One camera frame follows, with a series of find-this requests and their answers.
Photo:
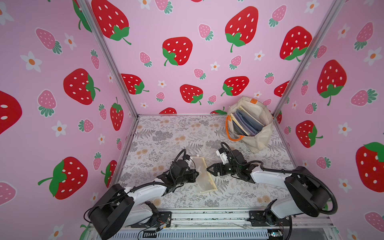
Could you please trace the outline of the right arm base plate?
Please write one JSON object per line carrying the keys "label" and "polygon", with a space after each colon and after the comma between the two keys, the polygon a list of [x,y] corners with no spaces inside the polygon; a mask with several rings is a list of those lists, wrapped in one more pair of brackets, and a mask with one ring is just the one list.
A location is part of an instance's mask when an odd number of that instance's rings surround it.
{"label": "right arm base plate", "polygon": [[253,227],[288,227],[290,225],[289,218],[278,219],[271,212],[249,211],[247,221]]}

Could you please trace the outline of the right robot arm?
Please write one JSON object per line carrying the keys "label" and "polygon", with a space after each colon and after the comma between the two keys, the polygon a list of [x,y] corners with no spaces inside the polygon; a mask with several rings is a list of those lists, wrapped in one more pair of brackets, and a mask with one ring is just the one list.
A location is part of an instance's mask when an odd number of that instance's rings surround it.
{"label": "right robot arm", "polygon": [[267,184],[283,188],[289,196],[271,201],[263,216],[269,225],[275,225],[283,218],[305,214],[318,217],[319,214],[332,215],[337,211],[336,198],[331,190],[305,167],[292,171],[268,169],[261,161],[247,162],[238,150],[217,150],[220,163],[213,164],[207,171],[217,176],[231,175],[236,179],[252,184]]}

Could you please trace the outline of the cream trim pouch underneath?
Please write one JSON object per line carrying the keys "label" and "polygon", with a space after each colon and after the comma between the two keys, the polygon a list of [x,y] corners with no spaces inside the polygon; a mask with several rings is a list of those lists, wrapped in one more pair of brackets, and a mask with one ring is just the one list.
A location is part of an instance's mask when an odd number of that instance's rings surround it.
{"label": "cream trim pouch underneath", "polygon": [[194,156],[191,157],[193,162],[196,164],[195,169],[199,173],[196,178],[196,183],[198,184],[199,193],[206,194],[210,192],[217,191],[218,188],[212,178],[212,175],[207,171],[207,164],[205,158]]}

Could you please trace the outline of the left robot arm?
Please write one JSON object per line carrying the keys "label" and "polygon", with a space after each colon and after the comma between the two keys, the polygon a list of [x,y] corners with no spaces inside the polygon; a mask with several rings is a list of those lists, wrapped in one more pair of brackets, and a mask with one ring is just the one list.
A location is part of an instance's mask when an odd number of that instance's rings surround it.
{"label": "left robot arm", "polygon": [[113,237],[122,227],[143,221],[134,209],[153,198],[173,193],[185,183],[195,183],[199,172],[189,167],[186,160],[176,160],[168,171],[153,181],[136,187],[123,188],[113,185],[99,201],[88,210],[88,218],[103,240]]}

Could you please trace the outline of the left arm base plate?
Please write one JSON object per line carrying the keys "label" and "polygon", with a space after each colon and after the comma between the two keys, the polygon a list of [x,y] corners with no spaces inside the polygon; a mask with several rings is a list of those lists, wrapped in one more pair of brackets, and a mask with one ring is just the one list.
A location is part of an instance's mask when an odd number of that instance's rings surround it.
{"label": "left arm base plate", "polygon": [[169,228],[172,221],[172,212],[158,212],[140,223],[136,223],[131,228]]}

